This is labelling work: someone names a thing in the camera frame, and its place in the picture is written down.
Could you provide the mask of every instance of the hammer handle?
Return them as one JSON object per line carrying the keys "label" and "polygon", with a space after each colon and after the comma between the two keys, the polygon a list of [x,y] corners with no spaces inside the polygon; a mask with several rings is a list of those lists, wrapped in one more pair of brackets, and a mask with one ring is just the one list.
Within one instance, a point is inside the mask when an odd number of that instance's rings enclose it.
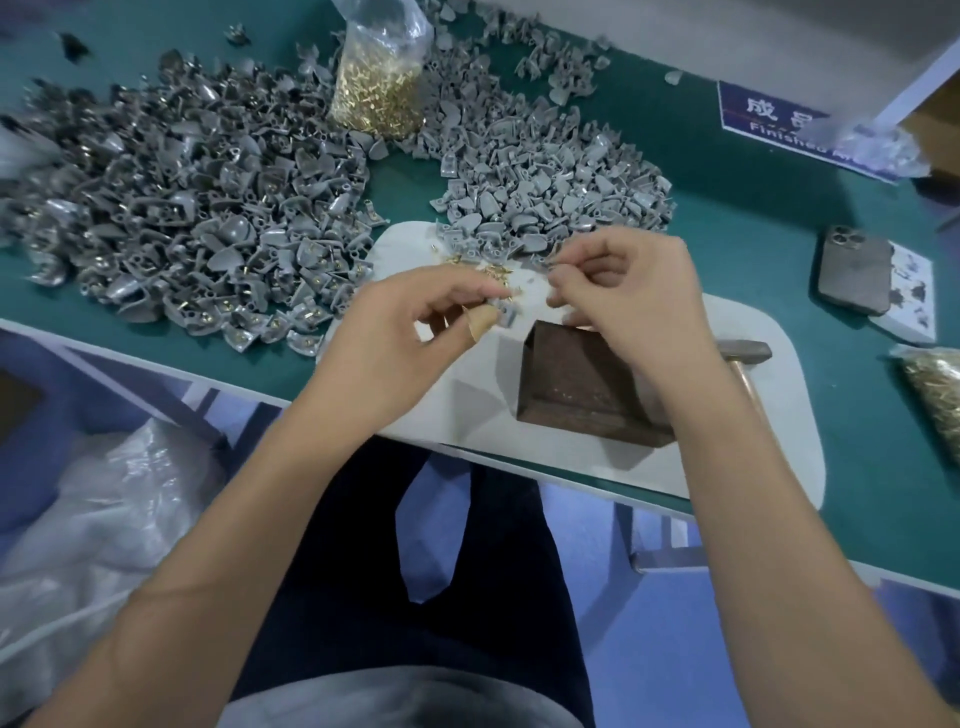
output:
{"label": "hammer handle", "polygon": [[727,364],[730,366],[730,371],[743,383],[743,388],[747,390],[747,395],[749,395],[750,401],[754,403],[754,409],[757,414],[764,422],[769,424],[767,413],[763,409],[763,402],[760,401],[760,395],[756,392],[754,382],[750,379],[750,375],[747,373],[747,368],[743,366],[743,362],[737,361],[736,359],[729,359]]}

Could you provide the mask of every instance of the hammer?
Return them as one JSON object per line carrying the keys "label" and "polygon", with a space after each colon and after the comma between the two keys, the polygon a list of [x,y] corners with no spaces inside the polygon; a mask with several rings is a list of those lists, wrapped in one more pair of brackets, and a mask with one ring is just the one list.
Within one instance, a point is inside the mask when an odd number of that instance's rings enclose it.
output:
{"label": "hammer", "polygon": [[743,382],[756,411],[766,420],[767,416],[766,412],[763,411],[763,403],[760,401],[759,394],[756,393],[756,387],[750,379],[750,375],[747,374],[746,366],[759,364],[773,356],[774,353],[770,351],[770,345],[763,341],[750,341],[749,339],[718,339],[717,349],[720,350],[720,354],[727,361],[736,378]]}

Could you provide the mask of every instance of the black pants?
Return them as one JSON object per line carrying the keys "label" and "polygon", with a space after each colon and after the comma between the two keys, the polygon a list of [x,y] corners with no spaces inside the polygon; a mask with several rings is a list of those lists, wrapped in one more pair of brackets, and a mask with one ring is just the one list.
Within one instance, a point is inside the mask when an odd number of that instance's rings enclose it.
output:
{"label": "black pants", "polygon": [[533,480],[472,466],[450,585],[407,597],[396,507],[429,451],[374,437],[330,483],[232,699],[337,672],[452,667],[530,688],[593,728],[560,557]]}

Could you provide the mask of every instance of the hand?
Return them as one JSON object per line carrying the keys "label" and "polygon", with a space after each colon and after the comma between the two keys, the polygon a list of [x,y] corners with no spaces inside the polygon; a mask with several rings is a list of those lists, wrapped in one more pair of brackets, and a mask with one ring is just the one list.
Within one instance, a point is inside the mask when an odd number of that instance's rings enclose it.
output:
{"label": "hand", "polygon": [[547,303],[592,326],[617,355],[662,384],[689,357],[716,352],[703,291],[679,237],[610,227],[570,238],[552,261]]}
{"label": "hand", "polygon": [[[478,305],[510,290],[461,265],[417,268],[367,283],[356,294],[298,402],[360,442],[422,399],[447,367],[496,323]],[[414,323],[430,325],[421,342]]]}

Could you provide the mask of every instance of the white wall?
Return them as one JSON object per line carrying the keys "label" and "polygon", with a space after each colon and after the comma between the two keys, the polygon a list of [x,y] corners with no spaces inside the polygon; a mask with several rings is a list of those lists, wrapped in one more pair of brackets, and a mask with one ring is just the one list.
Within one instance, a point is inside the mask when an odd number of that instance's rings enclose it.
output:
{"label": "white wall", "polygon": [[957,0],[506,0],[578,36],[827,111],[874,116],[960,37]]}

